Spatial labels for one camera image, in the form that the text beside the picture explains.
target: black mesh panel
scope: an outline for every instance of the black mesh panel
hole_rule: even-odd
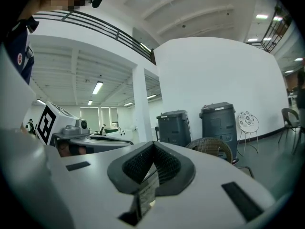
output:
[[[152,147],[145,149],[123,164],[123,172],[140,184],[153,164]]]
[[[154,149],[153,163],[157,167],[160,185],[174,178],[181,169],[181,163],[175,156],[158,147]]]

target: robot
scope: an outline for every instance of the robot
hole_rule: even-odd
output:
[[[86,154],[92,154],[133,145],[133,142],[118,138],[91,135],[86,120],[73,116],[49,101],[37,123],[36,135],[43,144],[56,148],[59,148],[62,140],[66,140],[73,155],[79,155],[80,146],[86,149]]]

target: wicker chair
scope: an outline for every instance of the wicker chair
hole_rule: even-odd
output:
[[[227,161],[231,164],[233,155],[228,144],[214,137],[199,138],[189,143],[186,148],[193,149],[202,153],[218,156],[219,149],[223,150]]]

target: pillar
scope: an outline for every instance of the pillar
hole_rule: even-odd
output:
[[[140,65],[132,70],[135,116],[140,142],[152,141],[144,68]]]

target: ceiling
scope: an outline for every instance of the ceiling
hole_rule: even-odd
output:
[[[132,70],[121,61],[102,53],[38,41],[31,42],[35,65],[30,82],[37,99],[79,106],[88,106],[89,100],[93,100],[91,106],[121,106],[134,101]],[[160,98],[159,81],[147,75],[145,79],[148,96]],[[98,81],[103,86],[92,95]]]
[[[263,39],[271,22],[277,0],[114,0],[151,25],[164,42],[170,39],[207,36],[247,42]],[[257,19],[257,14],[268,19]],[[157,43],[134,30],[135,39],[150,48]],[[287,54],[285,68],[294,68]]]

